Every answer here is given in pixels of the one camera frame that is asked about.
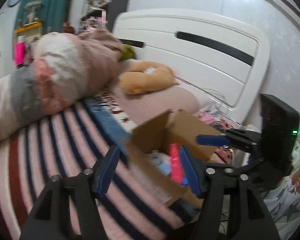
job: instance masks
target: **star-patterned fabric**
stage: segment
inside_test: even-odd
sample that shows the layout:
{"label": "star-patterned fabric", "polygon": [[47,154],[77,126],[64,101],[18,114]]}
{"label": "star-patterned fabric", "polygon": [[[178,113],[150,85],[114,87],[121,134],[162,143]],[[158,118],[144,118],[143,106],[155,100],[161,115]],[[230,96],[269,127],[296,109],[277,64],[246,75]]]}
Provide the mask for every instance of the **star-patterned fabric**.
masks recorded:
{"label": "star-patterned fabric", "polygon": [[300,225],[300,194],[290,177],[275,190],[270,191],[264,202],[271,213],[281,240],[288,240]]}

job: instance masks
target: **teal curtain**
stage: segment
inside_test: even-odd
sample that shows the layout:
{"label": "teal curtain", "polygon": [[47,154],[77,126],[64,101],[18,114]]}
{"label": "teal curtain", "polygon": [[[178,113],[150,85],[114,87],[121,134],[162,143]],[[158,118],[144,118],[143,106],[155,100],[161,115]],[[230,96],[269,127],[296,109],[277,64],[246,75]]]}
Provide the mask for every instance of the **teal curtain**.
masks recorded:
{"label": "teal curtain", "polygon": [[[37,0],[22,0],[16,18],[15,29],[27,23],[28,10],[25,5]],[[61,32],[65,13],[66,0],[41,0],[41,8],[37,10],[36,17],[42,20],[43,34]]]}

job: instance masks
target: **screw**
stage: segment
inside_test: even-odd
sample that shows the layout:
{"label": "screw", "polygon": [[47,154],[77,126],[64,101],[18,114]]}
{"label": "screw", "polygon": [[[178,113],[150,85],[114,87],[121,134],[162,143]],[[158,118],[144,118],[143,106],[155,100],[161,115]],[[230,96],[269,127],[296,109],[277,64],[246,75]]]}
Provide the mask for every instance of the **screw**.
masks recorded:
{"label": "screw", "polygon": [[93,173],[93,169],[85,169],[83,173],[86,175],[90,175]]}
{"label": "screw", "polygon": [[61,177],[60,177],[59,175],[53,175],[53,176],[51,177],[51,180],[52,180],[53,182],[56,182],[56,181],[58,181],[59,179],[61,179]]}
{"label": "screw", "polygon": [[206,172],[211,175],[214,174],[216,171],[213,168],[207,168]]}
{"label": "screw", "polygon": [[231,168],[226,168],[225,169],[225,173],[232,173],[233,172],[233,169],[231,169]]}
{"label": "screw", "polygon": [[249,179],[249,177],[248,177],[248,175],[246,175],[246,174],[241,174],[241,175],[240,175],[240,179],[242,179],[243,181],[246,181],[246,180]]}

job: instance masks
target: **clothes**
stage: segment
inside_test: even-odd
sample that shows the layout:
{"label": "clothes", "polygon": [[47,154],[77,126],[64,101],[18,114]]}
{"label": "clothes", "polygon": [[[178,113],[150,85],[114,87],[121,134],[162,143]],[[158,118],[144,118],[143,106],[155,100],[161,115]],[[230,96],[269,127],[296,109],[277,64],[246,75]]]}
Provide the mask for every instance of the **clothes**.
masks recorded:
{"label": "clothes", "polygon": [[121,73],[119,40],[103,27],[75,36],[49,33],[34,62],[0,79],[0,141],[17,129],[94,95]]}
{"label": "clothes", "polygon": [[199,118],[201,122],[204,122],[207,125],[212,125],[215,121],[215,118],[212,114],[207,112],[202,113],[201,117]]}
{"label": "clothes", "polygon": [[278,229],[281,240],[288,240],[300,225],[300,194],[290,177],[271,190],[264,198]]}

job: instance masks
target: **orange plush toy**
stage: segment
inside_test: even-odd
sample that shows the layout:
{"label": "orange plush toy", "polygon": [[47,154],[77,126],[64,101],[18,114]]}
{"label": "orange plush toy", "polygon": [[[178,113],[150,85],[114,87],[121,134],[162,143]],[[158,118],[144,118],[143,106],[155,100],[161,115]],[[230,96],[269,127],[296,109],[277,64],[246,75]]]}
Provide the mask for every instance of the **orange plush toy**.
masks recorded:
{"label": "orange plush toy", "polygon": [[119,87],[128,95],[139,95],[166,89],[174,83],[168,66],[150,62],[133,62],[128,72],[119,76]]}

